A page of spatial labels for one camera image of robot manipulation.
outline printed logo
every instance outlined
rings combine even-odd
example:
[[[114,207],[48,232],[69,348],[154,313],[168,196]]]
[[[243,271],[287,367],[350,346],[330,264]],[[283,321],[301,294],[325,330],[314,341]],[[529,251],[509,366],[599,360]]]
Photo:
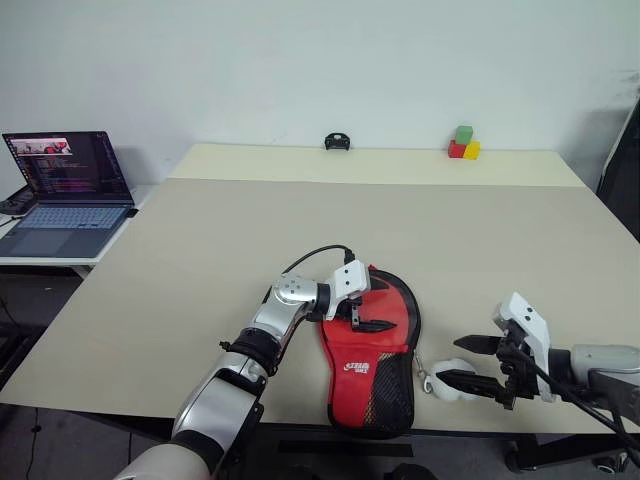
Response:
[[[344,371],[348,372],[349,370],[353,370],[355,373],[367,373],[369,371],[369,364],[364,362],[349,362],[345,364]]]

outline black clamp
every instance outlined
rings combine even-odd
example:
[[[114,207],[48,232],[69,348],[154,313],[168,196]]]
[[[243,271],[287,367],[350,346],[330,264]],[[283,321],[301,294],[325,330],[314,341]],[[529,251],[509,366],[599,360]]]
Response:
[[[351,139],[344,133],[330,133],[324,139],[324,147],[327,150],[349,150]]]

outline green block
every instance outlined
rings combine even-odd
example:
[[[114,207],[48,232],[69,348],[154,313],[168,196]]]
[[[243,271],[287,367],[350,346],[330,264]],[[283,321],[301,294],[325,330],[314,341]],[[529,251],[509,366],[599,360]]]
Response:
[[[473,137],[473,127],[469,125],[460,125],[456,128],[456,143],[458,145],[469,145]]]

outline black mesh pocket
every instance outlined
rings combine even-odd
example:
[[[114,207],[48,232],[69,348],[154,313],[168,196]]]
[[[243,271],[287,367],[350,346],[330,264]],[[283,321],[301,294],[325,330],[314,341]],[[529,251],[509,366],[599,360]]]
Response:
[[[411,353],[383,353],[373,380],[373,391],[365,412],[365,428],[384,436],[395,436],[413,423]]]

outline table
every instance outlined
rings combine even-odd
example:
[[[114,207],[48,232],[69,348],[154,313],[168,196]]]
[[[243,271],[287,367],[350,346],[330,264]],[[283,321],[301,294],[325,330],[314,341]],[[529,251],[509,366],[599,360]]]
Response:
[[[451,342],[497,334],[517,290],[553,345],[640,340],[640,249],[553,152],[196,145],[157,190],[0,392],[0,401],[173,417],[291,260],[344,243],[413,289],[426,365],[452,356],[500,376],[495,358]],[[338,253],[300,272],[323,279]],[[326,425],[329,371],[303,324],[262,397],[264,422]],[[414,427],[598,433],[575,407],[445,403],[415,383]]]
[[[131,189],[131,196],[135,203],[136,208],[140,209],[151,196],[155,185],[138,185]],[[10,215],[0,214],[0,224],[11,218]],[[131,218],[127,218],[122,225],[116,230],[113,236],[102,248],[100,253],[94,258],[55,258],[55,257],[0,257],[1,265],[11,266],[56,266],[56,267],[71,267],[82,278],[86,278],[92,267],[98,264],[104,255],[111,249],[113,244],[120,238],[122,232],[128,227],[131,222]],[[4,227],[0,227],[0,238],[4,237],[13,227],[15,223],[9,223]]]

